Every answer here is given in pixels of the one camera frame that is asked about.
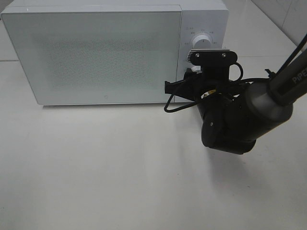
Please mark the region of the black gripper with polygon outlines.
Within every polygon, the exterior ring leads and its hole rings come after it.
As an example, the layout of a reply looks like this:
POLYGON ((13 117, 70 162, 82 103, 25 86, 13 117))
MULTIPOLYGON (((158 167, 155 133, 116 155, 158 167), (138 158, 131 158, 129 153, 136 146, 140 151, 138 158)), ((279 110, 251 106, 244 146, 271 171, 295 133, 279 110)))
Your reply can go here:
POLYGON ((225 80, 207 78, 203 73, 196 73, 191 68, 187 68, 183 80, 165 81, 164 91, 165 94, 197 102, 205 92, 223 89, 228 81, 229 78, 225 80))

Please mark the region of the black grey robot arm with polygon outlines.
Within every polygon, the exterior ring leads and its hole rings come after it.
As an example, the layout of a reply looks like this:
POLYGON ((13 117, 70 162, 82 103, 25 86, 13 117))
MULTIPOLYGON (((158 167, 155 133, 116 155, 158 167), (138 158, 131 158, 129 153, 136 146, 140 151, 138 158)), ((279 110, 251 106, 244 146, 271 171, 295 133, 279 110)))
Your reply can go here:
POLYGON ((204 146, 243 154, 256 140, 289 120, 294 102, 307 92, 307 54, 294 51, 277 72, 267 78, 229 79, 238 65, 228 49, 194 49, 187 60, 200 73, 187 69, 184 78, 165 82, 165 93, 190 100, 202 118, 204 146))

